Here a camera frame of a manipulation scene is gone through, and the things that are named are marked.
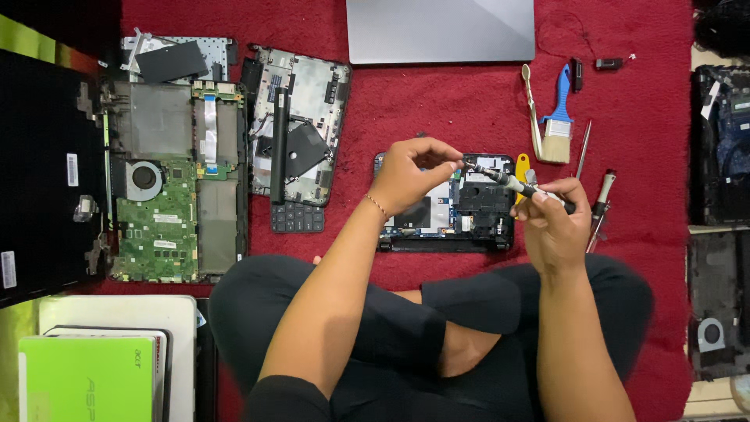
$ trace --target red carpet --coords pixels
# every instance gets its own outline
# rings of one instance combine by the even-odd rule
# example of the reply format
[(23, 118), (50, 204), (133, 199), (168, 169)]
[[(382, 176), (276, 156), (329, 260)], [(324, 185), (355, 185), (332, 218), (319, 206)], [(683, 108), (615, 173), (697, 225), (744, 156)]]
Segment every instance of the red carpet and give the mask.
[[(254, 42), (310, 56), (348, 59), (344, 0), (214, 0), (154, 2), (124, 0), (123, 35), (137, 26), (155, 35), (203, 35), (239, 40), (240, 53)], [(637, 58), (617, 72), (596, 72), (582, 38), (585, 27), (600, 57)], [(586, 62), (583, 91), (568, 97), (577, 120), (571, 156), (559, 167), (536, 164), (540, 181), (575, 173), (581, 139), (593, 119), (581, 177), (593, 198), (608, 167), (618, 178), (610, 199), (609, 240), (598, 252), (624, 260), (652, 286), (656, 309), (648, 341), (627, 383), (638, 420), (680, 418), (690, 391), (683, 353), (689, 305), (685, 285), (686, 178), (689, 135), (689, 72), (692, 42), (689, 2), (539, 1), (538, 42), (553, 54), (537, 52), (531, 63), (532, 87), (541, 114), (554, 108), (557, 75), (570, 56)], [(533, 156), (520, 65), (452, 65), (356, 68), (351, 101), (323, 234), (274, 235), (269, 200), (253, 198), (250, 253), (323, 255), (372, 179), (378, 152), (419, 131), (462, 152)], [(239, 78), (232, 69), (232, 80)], [(642, 191), (645, 179), (658, 180), (658, 197)], [(388, 289), (416, 288), (424, 280), (468, 276), (496, 265), (526, 261), (523, 236), (507, 255), (378, 254), (372, 282)], [(102, 294), (192, 294), (210, 287), (123, 285), (107, 282)], [(242, 399), (229, 374), (220, 381), (221, 420), (237, 420)]]

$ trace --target screwdriver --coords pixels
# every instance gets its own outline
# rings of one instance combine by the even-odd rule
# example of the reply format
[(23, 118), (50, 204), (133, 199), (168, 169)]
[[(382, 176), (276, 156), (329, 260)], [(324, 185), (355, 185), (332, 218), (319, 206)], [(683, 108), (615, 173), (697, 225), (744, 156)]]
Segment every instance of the screwdriver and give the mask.
[(563, 200), (562, 198), (558, 197), (555, 194), (542, 191), (540, 188), (537, 188), (536, 186), (531, 186), (529, 184), (521, 182), (520, 180), (516, 179), (515, 176), (500, 173), (499, 171), (491, 170), (491, 169), (482, 167), (479, 164), (470, 163), (468, 161), (466, 162), (466, 166), (474, 170), (477, 173), (484, 174), (485, 176), (489, 177), (490, 179), (500, 184), (500, 186), (502, 186), (503, 188), (511, 189), (512, 191), (516, 191), (519, 194), (522, 194), (523, 196), (528, 197), (528, 198), (531, 198), (534, 192), (539, 192), (540, 194), (545, 194), (548, 197), (551, 197), (552, 199), (560, 202), (562, 204), (562, 207), (565, 208), (566, 213), (572, 214), (575, 212), (574, 203), (568, 202), (567, 200)]

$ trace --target bracelet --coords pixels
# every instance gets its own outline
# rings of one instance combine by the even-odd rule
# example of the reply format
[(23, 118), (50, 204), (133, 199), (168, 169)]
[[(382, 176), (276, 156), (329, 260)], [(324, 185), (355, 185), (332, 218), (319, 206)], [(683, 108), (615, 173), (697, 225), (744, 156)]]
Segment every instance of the bracelet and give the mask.
[(368, 198), (369, 200), (373, 201), (373, 203), (374, 203), (375, 205), (377, 205), (377, 207), (378, 207), (378, 208), (380, 208), (380, 210), (382, 211), (382, 214), (383, 214), (383, 215), (385, 216), (385, 220), (389, 220), (389, 219), (391, 219), (391, 217), (388, 217), (388, 213), (387, 213), (387, 212), (386, 212), (386, 211), (385, 211), (385, 210), (384, 210), (384, 209), (382, 208), (382, 206), (380, 206), (380, 204), (379, 204), (379, 203), (377, 203), (377, 201), (376, 201), (376, 200), (374, 200), (374, 199), (373, 199), (373, 197), (371, 197), (371, 196), (370, 196), (369, 194), (364, 194), (364, 195), (365, 195), (365, 197), (367, 197), (367, 198)]

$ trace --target silver laptop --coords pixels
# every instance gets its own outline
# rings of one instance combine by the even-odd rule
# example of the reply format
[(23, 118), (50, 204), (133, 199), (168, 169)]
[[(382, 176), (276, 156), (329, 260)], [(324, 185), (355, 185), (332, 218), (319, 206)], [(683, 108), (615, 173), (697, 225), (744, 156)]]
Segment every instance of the silver laptop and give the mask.
[(354, 64), (526, 62), (533, 0), (346, 0)]

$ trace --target hand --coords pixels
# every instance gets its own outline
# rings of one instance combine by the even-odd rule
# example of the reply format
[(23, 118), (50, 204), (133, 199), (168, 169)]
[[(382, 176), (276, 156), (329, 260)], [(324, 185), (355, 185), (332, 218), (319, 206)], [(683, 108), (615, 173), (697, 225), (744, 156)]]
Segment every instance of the hand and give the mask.
[(523, 222), (523, 237), (531, 264), (540, 275), (558, 275), (584, 268), (586, 244), (591, 231), (591, 207), (581, 182), (574, 178), (540, 185), (575, 204), (567, 215), (559, 201), (535, 193), (511, 209)]
[(463, 168), (463, 154), (447, 143), (418, 137), (391, 145), (369, 194), (388, 214), (396, 216)]

